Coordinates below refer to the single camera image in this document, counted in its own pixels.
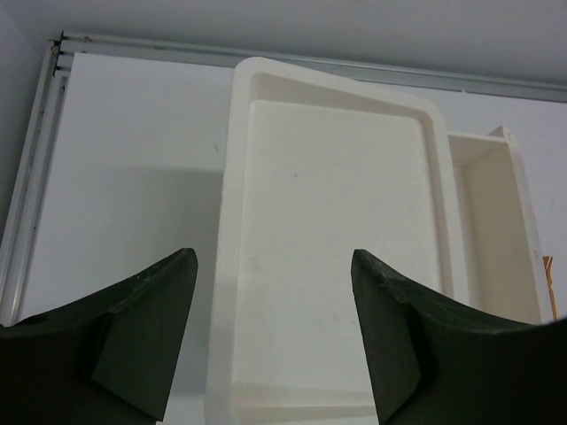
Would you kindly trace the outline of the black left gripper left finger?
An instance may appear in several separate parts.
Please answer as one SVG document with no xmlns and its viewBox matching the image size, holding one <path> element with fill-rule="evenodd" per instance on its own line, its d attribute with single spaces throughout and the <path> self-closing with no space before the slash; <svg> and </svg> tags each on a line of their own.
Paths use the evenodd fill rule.
<svg viewBox="0 0 567 425">
<path fill-rule="evenodd" d="M 124 281 L 2 327 L 2 423 L 162 421 L 196 280 L 196 252 L 183 248 Z"/>
</svg>

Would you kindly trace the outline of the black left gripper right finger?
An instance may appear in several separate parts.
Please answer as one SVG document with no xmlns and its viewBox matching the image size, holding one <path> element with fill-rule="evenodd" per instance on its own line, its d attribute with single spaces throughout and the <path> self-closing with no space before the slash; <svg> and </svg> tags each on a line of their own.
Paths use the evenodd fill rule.
<svg viewBox="0 0 567 425">
<path fill-rule="evenodd" d="M 565 423 L 565 321 L 479 311 L 365 250 L 351 279 L 380 423 Z"/>
</svg>

